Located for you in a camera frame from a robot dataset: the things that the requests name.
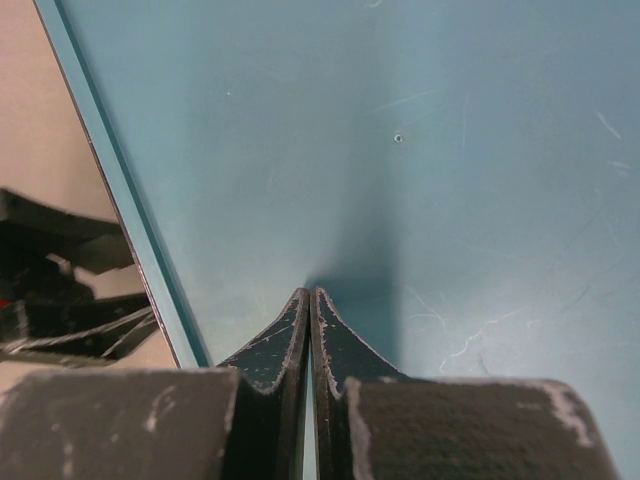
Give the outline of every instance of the white chipped paint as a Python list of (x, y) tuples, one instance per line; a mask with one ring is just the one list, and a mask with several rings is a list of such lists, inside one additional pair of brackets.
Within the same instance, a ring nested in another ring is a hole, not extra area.
[[(296, 316), (295, 318), (300, 318), (300, 314), (302, 312), (302, 307), (303, 307), (303, 298), (302, 298), (302, 293), (303, 290), (302, 289), (298, 289), (296, 290), (295, 295), (292, 296), (292, 299), (289, 301), (289, 303), (287, 303), (287, 307), (285, 307), (282, 312), (280, 313), (280, 316), (278, 318), (281, 318), (284, 316), (285, 312), (288, 310), (288, 307), (291, 305), (291, 302), (293, 302), (294, 300), (296, 300), (298, 302), (298, 306), (296, 307)], [(301, 325), (301, 323), (297, 323), (295, 324), (295, 330), (292, 334), (292, 338), (295, 338), (298, 335), (298, 329), (303, 328), (303, 326)], [(280, 382), (282, 381), (282, 378), (284, 377), (284, 374), (287, 372), (287, 367), (289, 366), (289, 363), (291, 362), (291, 356), (293, 355), (293, 349), (295, 347), (295, 342), (289, 342), (289, 347), (287, 348), (287, 353), (284, 356), (284, 359), (282, 360), (282, 367), (280, 368), (280, 372), (278, 373), (278, 376), (276, 377), (275, 381), (273, 382), (273, 384), (271, 385), (270, 388), (263, 390), (266, 393), (270, 393), (272, 391), (274, 391), (278, 385), (280, 385)]]
[(551, 380), (521, 380), (496, 378), (444, 378), (435, 380), (438, 383), (458, 385), (513, 385), (517, 387), (534, 388), (542, 390), (549, 396), (553, 416), (558, 419), (566, 430), (573, 430), (576, 434), (576, 443), (581, 447), (591, 448), (595, 446), (595, 432), (590, 432), (587, 424), (576, 413), (576, 404), (567, 396), (571, 388), (561, 382)]
[[(161, 420), (175, 407), (175, 402), (171, 401), (167, 397), (171, 392), (175, 391), (175, 389), (175, 385), (168, 386), (167, 388), (162, 390), (151, 402), (151, 411), (149, 412), (149, 416), (143, 424), (143, 427), (147, 432), (154, 433), (158, 426), (158, 421)], [(162, 405), (161, 408), (161, 403), (167, 399), (169, 401), (165, 402), (165, 404)]]
[(324, 370), (324, 374), (327, 377), (329, 390), (337, 398), (339, 396), (338, 382), (336, 382), (336, 378), (333, 376), (333, 373), (331, 371), (331, 355), (327, 354), (327, 348), (325, 347), (326, 338), (324, 336), (324, 330), (327, 328), (327, 321), (322, 317), (320, 312), (318, 312), (318, 316), (319, 316), (318, 325), (320, 326), (320, 339), (321, 339), (320, 349), (322, 350), (322, 356), (325, 359), (323, 364), (323, 370)]
[(62, 478), (73, 478), (73, 445), (68, 440), (62, 446), (64, 460), (62, 461)]
[(348, 415), (353, 452), (353, 476), (356, 480), (373, 480), (369, 463), (371, 433), (359, 409), (361, 383), (353, 377), (347, 378), (344, 383), (349, 389)]
[(233, 427), (233, 416), (236, 412), (236, 396), (238, 395), (238, 389), (234, 388), (229, 397), (229, 403), (227, 404), (227, 411), (224, 412), (224, 431), (229, 433)]
[(573, 430), (578, 436), (578, 445), (581, 447), (593, 447), (594, 441), (589, 427), (576, 414), (576, 405), (566, 396), (571, 389), (562, 383), (535, 382), (538, 388), (544, 390), (553, 404), (555, 417), (562, 422), (564, 428)]

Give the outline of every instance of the scratch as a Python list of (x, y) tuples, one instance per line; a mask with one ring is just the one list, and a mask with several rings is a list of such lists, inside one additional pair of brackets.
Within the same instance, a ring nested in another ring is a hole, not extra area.
[(476, 333), (474, 333), (473, 335), (471, 335), (470, 337), (467, 337), (467, 339), (464, 341), (464, 347), (462, 347), (462, 350), (460, 350), (459, 352), (456, 353), (452, 353), (451, 355), (449, 355), (448, 357), (445, 357), (444, 360), (442, 360), (442, 363), (440, 364), (440, 373), (442, 373), (442, 375), (446, 375), (444, 373), (444, 366), (445, 364), (451, 360), (452, 358), (456, 358), (459, 357), (460, 355), (463, 355), (468, 349), (469, 349), (469, 344), (474, 341), (476, 338), (478, 338), (480, 335), (484, 335), (484, 329), (487, 325), (489, 324), (493, 324), (493, 323), (498, 323), (497, 320), (489, 320), (488, 322), (485, 322), (484, 325), (482, 326), (482, 328), (480, 330), (478, 330)]
[(607, 228), (609, 229), (609, 233), (611, 233), (611, 237), (613, 238), (613, 242), (616, 244), (616, 246), (618, 248), (620, 248), (620, 242), (618, 241), (618, 236), (616, 235), (615, 230), (613, 229), (613, 225), (611, 225), (611, 222), (609, 221), (609, 219), (604, 216), (604, 222), (607, 224)]
[(466, 353), (466, 351), (469, 349), (469, 345), (471, 344), (471, 342), (474, 341), (476, 338), (484, 335), (484, 329), (485, 328), (487, 328), (489, 325), (496, 325), (496, 324), (500, 323), (502, 320), (506, 320), (509, 317), (513, 317), (513, 316), (517, 315), (518, 313), (522, 312), (523, 310), (525, 310), (526, 308), (527, 308), (527, 305), (523, 305), (520, 308), (516, 308), (515, 310), (512, 310), (509, 313), (505, 313), (505, 314), (501, 315), (498, 319), (487, 320), (486, 322), (484, 322), (484, 324), (482, 325), (482, 328), (480, 328), (480, 330), (478, 330), (476, 333), (474, 333), (470, 337), (467, 337), (467, 339), (464, 341), (464, 347), (462, 347), (462, 350), (460, 350), (459, 352), (456, 352), (456, 353), (452, 353), (448, 357), (445, 357), (444, 360), (442, 360), (442, 363), (440, 363), (440, 367), (439, 367), (440, 373), (442, 375), (446, 375), (445, 371), (444, 371), (444, 366), (446, 365), (446, 363), (449, 360), (451, 360), (452, 358), (459, 357), (460, 355), (463, 355), (464, 353)]
[(540, 320), (535, 319), (535, 320), (527, 320), (527, 338), (530, 337), (531, 335), (531, 328), (536, 324), (536, 323), (540, 323)]
[(577, 305), (577, 304), (580, 302), (580, 300), (582, 300), (582, 299), (587, 295), (587, 293), (589, 293), (589, 290), (591, 290), (591, 284), (586, 285), (585, 287), (583, 287), (583, 288), (582, 288), (582, 290), (580, 291), (579, 295), (576, 297), (576, 299), (575, 299), (575, 300), (573, 300), (572, 302), (569, 302), (569, 304), (568, 304), (568, 305), (566, 305), (566, 306), (561, 310), (561, 312), (560, 312), (560, 313), (564, 313), (564, 312), (566, 312), (567, 310), (569, 310), (571, 307), (573, 307), (573, 306)]
[(484, 357), (482, 356), (481, 353), (478, 353), (478, 363), (480, 364), (480, 368), (482, 369), (482, 371), (486, 373), (487, 376), (489, 377), (493, 376), (491, 375), (491, 372), (489, 372), (489, 369), (487, 368), (487, 364), (484, 363)]
[(598, 120), (600, 120), (600, 122), (604, 125), (604, 127), (609, 130), (609, 132), (611, 133), (611, 135), (613, 135), (614, 137), (616, 137), (618, 140), (622, 140), (622, 135), (620, 135), (615, 128), (613, 128), (611, 126), (611, 124), (607, 121), (607, 119), (605, 118), (604, 115), (602, 115), (600, 112), (598, 112), (597, 110), (595, 111), (596, 115), (598, 116)]
[(405, 285), (404, 287), (407, 289), (409, 293), (411, 293), (411, 295), (415, 297), (415, 299), (418, 302), (420, 302), (420, 305), (422, 305), (428, 312), (430, 312), (434, 317), (440, 320), (440, 324), (442, 325), (442, 331), (444, 333), (447, 333), (447, 325), (446, 325), (445, 319), (442, 318), (442, 316), (438, 312), (436, 312), (433, 308), (427, 305), (425, 301), (422, 299), (422, 297), (418, 295), (413, 288), (411, 288), (409, 285)]
[(396, 101), (393, 101), (393, 102), (390, 102), (390, 103), (385, 103), (384, 105), (371, 110), (369, 113), (380, 112), (381, 110), (386, 110), (387, 108), (395, 107), (396, 105), (401, 105), (403, 103), (410, 102), (411, 100), (415, 100), (417, 98), (424, 97), (425, 95), (431, 95), (432, 93), (436, 93), (439, 90), (440, 90), (439, 88), (434, 88), (433, 90), (427, 90), (426, 92), (416, 93), (415, 95), (412, 95), (412, 96), (407, 97), (407, 98), (402, 98), (400, 100), (396, 100)]
[(467, 144), (467, 105), (469, 104), (469, 94), (464, 98), (462, 105), (462, 148)]
[(553, 260), (553, 262), (551, 262), (551, 265), (549, 266), (549, 268), (545, 272), (544, 276), (542, 277), (542, 281), (540, 282), (540, 286), (538, 287), (538, 290), (536, 291), (536, 294), (535, 294), (535, 297), (534, 297), (534, 302), (533, 302), (533, 309), (531, 310), (531, 316), (532, 317), (536, 313), (536, 309), (537, 309), (538, 303), (540, 301), (540, 295), (542, 295), (542, 290), (546, 286), (547, 281), (551, 277), (551, 274), (555, 270), (556, 266), (564, 258), (564, 256), (571, 249), (571, 247), (573, 247), (573, 245), (578, 241), (578, 239), (582, 236), (582, 234), (584, 232), (586, 232), (589, 229), (589, 227), (591, 227), (591, 225), (593, 224), (595, 219), (600, 216), (600, 214), (604, 211), (606, 206), (607, 206), (607, 204), (604, 203), (603, 205), (598, 207), (598, 209), (593, 213), (593, 215), (591, 215), (591, 217), (589, 217), (589, 220), (587, 220), (587, 222), (582, 226), (582, 228), (580, 230), (578, 230), (576, 232), (576, 234), (573, 237), (571, 237), (571, 239), (569, 239), (569, 241), (564, 245), (564, 248), (562, 249), (562, 251), (556, 256), (556, 258)]
[(256, 342), (252, 343), (251, 345), (247, 345), (247, 346), (244, 348), (244, 350), (247, 350), (247, 349), (249, 349), (249, 348), (253, 348), (253, 347), (255, 347), (256, 345), (258, 345), (258, 344), (260, 344), (260, 343), (262, 343), (262, 342), (268, 342), (269, 340), (271, 340), (271, 337), (275, 337), (275, 336), (276, 336), (276, 335), (278, 335), (279, 333), (282, 333), (282, 332), (284, 332), (286, 329), (291, 328), (291, 327), (293, 327), (293, 324), (289, 324), (289, 325), (287, 325), (286, 327), (283, 327), (283, 328), (281, 328), (280, 330), (278, 330), (278, 331), (276, 331), (276, 332), (272, 333), (271, 335), (269, 335), (269, 336), (267, 336), (267, 337), (264, 337), (264, 338), (261, 338), (260, 340), (257, 340)]
[(271, 172), (269, 173), (269, 180), (267, 180), (267, 191), (271, 190), (271, 184), (273, 183), (273, 176), (276, 171), (276, 166), (271, 165)]
[(158, 394), (158, 396), (156, 396), (156, 398), (154, 398), (151, 402), (151, 412), (149, 412), (149, 417), (147, 417), (147, 420), (144, 422), (144, 429), (147, 432), (155, 432), (156, 426), (158, 425), (158, 420), (161, 420), (167, 413), (169, 413), (171, 409), (173, 409), (173, 407), (176, 406), (175, 402), (169, 400), (165, 407), (158, 413), (158, 410), (160, 409), (160, 402), (164, 400), (167, 395), (169, 395), (175, 389), (175, 385), (168, 386), (167, 388), (162, 390)]
[(612, 167), (620, 168), (622, 170), (633, 170), (633, 167), (631, 165), (627, 165), (626, 163), (622, 162), (607, 162), (607, 165), (611, 165)]

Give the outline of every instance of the teal surface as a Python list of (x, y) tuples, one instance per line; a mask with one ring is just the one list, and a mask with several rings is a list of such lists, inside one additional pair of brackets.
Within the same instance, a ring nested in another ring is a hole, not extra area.
[(640, 469), (640, 4), (37, 0), (184, 366), (294, 288), (415, 376), (551, 377)]

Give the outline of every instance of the beige floor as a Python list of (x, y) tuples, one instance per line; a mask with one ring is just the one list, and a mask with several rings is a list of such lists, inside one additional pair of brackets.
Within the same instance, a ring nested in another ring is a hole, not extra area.
[[(0, 186), (74, 213), (116, 218), (29, 0), (0, 0)], [(135, 267), (81, 278), (101, 297), (143, 290)], [(156, 333), (113, 368), (172, 366)], [(0, 391), (37, 368), (45, 367), (0, 363)]]

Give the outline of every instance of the teal table edge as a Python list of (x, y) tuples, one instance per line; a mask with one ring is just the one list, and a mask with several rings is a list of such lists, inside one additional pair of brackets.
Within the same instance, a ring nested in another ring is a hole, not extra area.
[(64, 7), (57, 0), (34, 0), (58, 59), (63, 76), (84, 125), (114, 206), (129, 239), (135, 238), (134, 256), (161, 327), (180, 367), (210, 365), (183, 292), (173, 281), (165, 248), (137, 194), (123, 153), (101, 105)]

